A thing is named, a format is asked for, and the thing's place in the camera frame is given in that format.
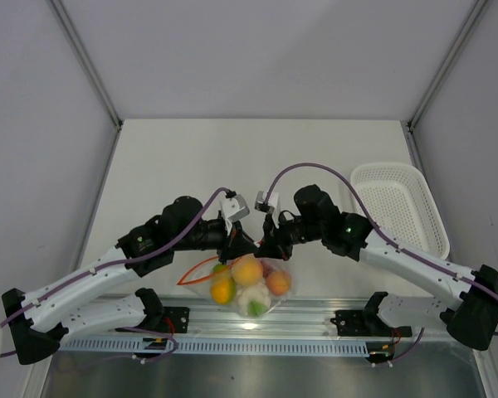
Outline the red grape bunch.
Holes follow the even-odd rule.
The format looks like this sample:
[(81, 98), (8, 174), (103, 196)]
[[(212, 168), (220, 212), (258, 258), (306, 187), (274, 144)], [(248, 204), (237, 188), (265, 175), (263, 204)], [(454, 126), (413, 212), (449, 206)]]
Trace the red grape bunch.
[(262, 265), (262, 276), (264, 279), (267, 279), (270, 274), (276, 271), (276, 267), (268, 260), (261, 259)]

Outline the orange fruit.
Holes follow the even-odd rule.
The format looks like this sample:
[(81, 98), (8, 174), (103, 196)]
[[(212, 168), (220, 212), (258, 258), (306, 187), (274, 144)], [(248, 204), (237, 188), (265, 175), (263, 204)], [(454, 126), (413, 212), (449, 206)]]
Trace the orange fruit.
[(234, 281), (241, 286), (251, 286), (261, 280), (261, 262), (252, 255), (241, 257), (231, 268)]

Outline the peach fruit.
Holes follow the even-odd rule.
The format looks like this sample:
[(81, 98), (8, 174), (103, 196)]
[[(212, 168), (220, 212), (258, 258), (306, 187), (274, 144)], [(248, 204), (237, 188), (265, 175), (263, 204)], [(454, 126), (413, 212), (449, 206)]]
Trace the peach fruit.
[(291, 289), (291, 275), (285, 270), (275, 270), (267, 276), (266, 286), (275, 296), (283, 296)]

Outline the clear zip top bag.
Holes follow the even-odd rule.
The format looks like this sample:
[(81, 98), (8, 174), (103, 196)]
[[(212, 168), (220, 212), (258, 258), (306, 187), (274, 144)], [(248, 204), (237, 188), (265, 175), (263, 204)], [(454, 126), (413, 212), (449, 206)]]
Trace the clear zip top bag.
[(213, 303), (229, 307), (244, 318), (261, 318), (291, 296), (291, 272), (277, 261), (244, 255), (225, 263), (205, 259), (177, 282)]

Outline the yellow green mango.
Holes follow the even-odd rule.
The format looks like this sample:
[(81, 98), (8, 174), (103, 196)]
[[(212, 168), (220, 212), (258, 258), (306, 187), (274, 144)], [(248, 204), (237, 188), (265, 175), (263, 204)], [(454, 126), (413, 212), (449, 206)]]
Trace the yellow green mango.
[(217, 276), (210, 284), (212, 300), (220, 305), (228, 305), (236, 296), (236, 283), (228, 276)]

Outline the white cauliflower with leaves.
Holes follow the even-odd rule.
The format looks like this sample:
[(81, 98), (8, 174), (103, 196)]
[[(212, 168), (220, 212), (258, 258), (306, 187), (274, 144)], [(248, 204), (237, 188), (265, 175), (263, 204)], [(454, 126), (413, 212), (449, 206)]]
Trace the white cauliflower with leaves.
[(242, 316), (259, 318), (271, 308), (271, 294), (265, 284), (253, 284), (237, 291), (235, 304)]

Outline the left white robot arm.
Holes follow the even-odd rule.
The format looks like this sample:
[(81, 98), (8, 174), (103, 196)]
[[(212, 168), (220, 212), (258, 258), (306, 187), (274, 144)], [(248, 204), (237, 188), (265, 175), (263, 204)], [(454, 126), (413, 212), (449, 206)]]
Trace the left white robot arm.
[(2, 295), (14, 353), (22, 365), (42, 361), (62, 345), (112, 329), (152, 332), (164, 323), (164, 306), (153, 289), (95, 303), (107, 291), (170, 265), (178, 251), (214, 250), (221, 262), (255, 251), (241, 220), (250, 212), (243, 197), (225, 191), (216, 218), (204, 220), (211, 202), (179, 197), (162, 213), (133, 228), (84, 269), (31, 292)]

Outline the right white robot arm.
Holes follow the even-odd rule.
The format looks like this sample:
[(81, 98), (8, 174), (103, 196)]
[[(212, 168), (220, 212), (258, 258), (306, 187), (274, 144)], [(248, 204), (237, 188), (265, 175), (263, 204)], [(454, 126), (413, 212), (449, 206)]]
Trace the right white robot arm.
[(298, 214), (286, 218), (274, 192), (260, 191), (255, 208), (265, 213), (264, 236), (255, 255), (289, 260), (295, 245), (319, 241), (331, 253), (384, 269), (428, 293), (398, 297), (377, 292), (364, 308), (364, 328), (375, 335), (388, 328), (446, 329), (459, 343), (489, 348), (497, 336), (498, 271), (471, 269), (424, 253), (378, 227), (368, 217), (342, 212), (316, 185), (298, 190)]

